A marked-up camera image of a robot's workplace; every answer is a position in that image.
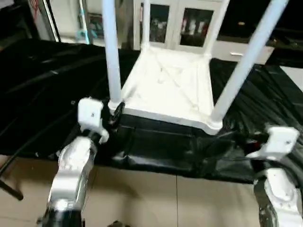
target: door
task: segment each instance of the door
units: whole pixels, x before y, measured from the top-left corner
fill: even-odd
[[[143,0],[134,0],[134,49],[139,50],[143,32]],[[169,48],[173,36],[177,0],[150,0],[150,43]]]
[[[172,48],[202,53],[205,38],[215,23],[221,3],[208,0],[180,1],[175,19]]]

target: wall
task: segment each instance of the wall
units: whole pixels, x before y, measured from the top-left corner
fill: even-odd
[[[118,31],[125,26],[126,17],[132,17],[127,10],[133,4],[133,0],[116,0],[116,20]],[[78,0],[51,0],[53,14],[61,36],[74,37],[78,30]],[[87,0],[88,11],[90,13],[101,14],[101,0]]]

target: tiled floor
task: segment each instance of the tiled floor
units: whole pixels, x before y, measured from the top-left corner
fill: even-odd
[[[0,190],[0,226],[31,227],[43,215],[57,163],[18,159],[5,182],[24,200]],[[95,167],[83,217],[87,227],[120,220],[132,227],[256,227],[251,185]]]

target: cable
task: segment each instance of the cable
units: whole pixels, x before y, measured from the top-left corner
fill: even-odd
[[[46,127],[44,127],[39,133],[37,133],[35,136],[33,136],[30,140],[28,140],[26,143],[24,143],[19,149],[16,150],[16,152],[9,157],[9,159],[3,164],[3,166],[0,169],[0,176],[5,172],[5,170],[9,167],[9,165],[15,160],[15,158],[30,144],[32,144],[37,138],[39,138],[42,134],[47,132],[51,127],[56,125],[57,123],[60,123],[62,120],[64,120],[67,116],[69,116],[71,113],[73,113],[73,110],[70,110],[68,113],[62,115]]]

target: black tarp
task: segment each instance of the black tarp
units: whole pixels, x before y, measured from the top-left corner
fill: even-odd
[[[122,84],[138,51],[120,50]],[[0,52],[0,153],[13,154],[30,141],[23,157],[55,159],[79,132],[77,103],[86,96],[108,99],[105,50],[84,44],[25,40]],[[214,102],[236,63],[210,62]],[[122,169],[251,183],[254,170],[239,137],[269,125],[287,125],[300,138],[287,163],[303,160],[303,94],[278,66],[255,65],[215,136],[202,130],[123,115],[95,163]]]

